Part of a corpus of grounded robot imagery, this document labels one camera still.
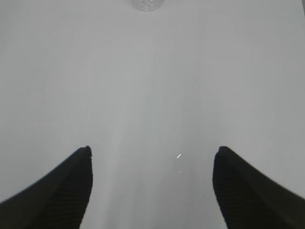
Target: white surface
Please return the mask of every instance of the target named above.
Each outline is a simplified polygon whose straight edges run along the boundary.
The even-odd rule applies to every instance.
[[[86,145],[83,228],[225,228],[220,145],[305,197],[304,41],[300,0],[0,0],[0,198]]]

